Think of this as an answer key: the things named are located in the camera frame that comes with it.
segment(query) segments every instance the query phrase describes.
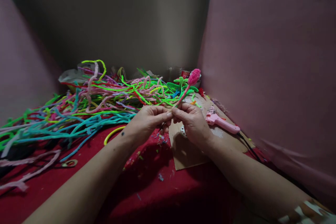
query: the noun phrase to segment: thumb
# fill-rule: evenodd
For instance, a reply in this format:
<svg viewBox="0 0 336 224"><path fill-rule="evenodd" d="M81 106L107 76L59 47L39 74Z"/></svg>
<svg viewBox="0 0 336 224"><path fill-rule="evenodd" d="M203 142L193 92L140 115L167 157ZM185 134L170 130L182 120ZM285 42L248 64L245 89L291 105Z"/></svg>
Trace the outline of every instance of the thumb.
<svg viewBox="0 0 336 224"><path fill-rule="evenodd" d="M154 116L152 119L152 123L156 126L158 124L161 124L163 122L169 121L173 118L173 114L168 112L168 113L162 113L157 116Z"/></svg>
<svg viewBox="0 0 336 224"><path fill-rule="evenodd" d="M174 116L176 116L178 119L184 121L184 122L188 122L189 121L189 114L184 112L183 110L180 110L176 107L171 109L172 113Z"/></svg>

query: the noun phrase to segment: yellow ring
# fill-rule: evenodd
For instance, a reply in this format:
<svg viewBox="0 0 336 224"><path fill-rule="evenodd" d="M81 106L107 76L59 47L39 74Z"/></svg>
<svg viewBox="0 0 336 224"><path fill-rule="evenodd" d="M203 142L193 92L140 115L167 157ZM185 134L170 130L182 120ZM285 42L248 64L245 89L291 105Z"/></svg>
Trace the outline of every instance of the yellow ring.
<svg viewBox="0 0 336 224"><path fill-rule="evenodd" d="M120 128L117 128L117 129L113 130L110 134L108 134L107 137L106 137L105 140L104 140L104 146L107 145L107 141L109 140L109 138L110 138L114 133L116 133L117 131L122 130L122 129L125 128L125 127L126 127L126 126L122 126L122 127L120 127Z"/></svg>

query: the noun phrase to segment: gray wall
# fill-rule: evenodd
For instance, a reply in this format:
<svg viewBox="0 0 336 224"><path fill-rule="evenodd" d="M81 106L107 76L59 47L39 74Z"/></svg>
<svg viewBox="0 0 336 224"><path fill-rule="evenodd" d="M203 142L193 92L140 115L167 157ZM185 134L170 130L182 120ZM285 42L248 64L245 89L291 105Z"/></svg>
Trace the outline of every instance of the gray wall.
<svg viewBox="0 0 336 224"><path fill-rule="evenodd" d="M0 0L0 125L44 105L59 92L61 70L12 0Z"/></svg>
<svg viewBox="0 0 336 224"><path fill-rule="evenodd" d="M336 210L336 0L210 0L202 83L280 169Z"/></svg>
<svg viewBox="0 0 336 224"><path fill-rule="evenodd" d="M208 0L15 0L61 68L197 64Z"/></svg>

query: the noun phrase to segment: pile of pipe cleaners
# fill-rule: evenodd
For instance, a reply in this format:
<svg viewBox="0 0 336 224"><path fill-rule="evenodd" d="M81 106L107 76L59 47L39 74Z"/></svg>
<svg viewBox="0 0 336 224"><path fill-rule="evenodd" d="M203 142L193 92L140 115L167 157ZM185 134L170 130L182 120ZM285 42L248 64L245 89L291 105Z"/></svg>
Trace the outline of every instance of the pile of pipe cleaners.
<svg viewBox="0 0 336 224"><path fill-rule="evenodd" d="M103 73L98 72L98 62L104 67ZM197 88L186 83L187 80L177 79L174 81L177 84L165 83L162 77L152 78L141 70L139 72L143 75L142 78L126 80L120 71L114 76L106 75L106 67L101 60L82 63L94 63L94 71L85 70L83 78L86 81L82 84L64 83L74 88L73 93L68 91L65 95L55 95L44 106L27 109L23 116L9 119L0 128L0 169L34 163L45 156L54 155L35 172L18 181L0 185L0 190L18 187L25 191L25 181L55 163L63 151L71 149L74 141L79 141L80 144L69 155L61 158L61 163L64 164L76 154L104 126L129 123L143 105L173 107L186 95L198 92ZM11 148L27 149L33 143L45 143L45 146L49 145L45 148L49 151L31 158L24 156L25 159L20 160L18 157L7 159Z"/></svg>

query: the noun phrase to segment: red fabric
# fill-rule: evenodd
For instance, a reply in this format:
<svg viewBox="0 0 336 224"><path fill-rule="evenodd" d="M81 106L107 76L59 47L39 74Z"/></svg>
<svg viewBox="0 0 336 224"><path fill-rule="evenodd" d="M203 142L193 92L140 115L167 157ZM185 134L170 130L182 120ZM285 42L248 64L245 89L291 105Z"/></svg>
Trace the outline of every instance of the red fabric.
<svg viewBox="0 0 336 224"><path fill-rule="evenodd" d="M115 128L117 127L103 130L89 140L71 158L78 160L76 167L60 168L58 163L54 168L28 181L29 188L24 193L18 189L5 194L4 191L0 192L1 223L23 222L104 146L105 137ZM168 223L185 220L231 223L241 195L229 185L213 163L176 171L168 135L165 134L165 139L160 140L156 134L131 156L96 222ZM159 146L158 140L168 142ZM138 158L138 151L143 160ZM255 151L263 158L260 151ZM16 167L1 179L1 184L17 180L35 169L36 166Z"/></svg>

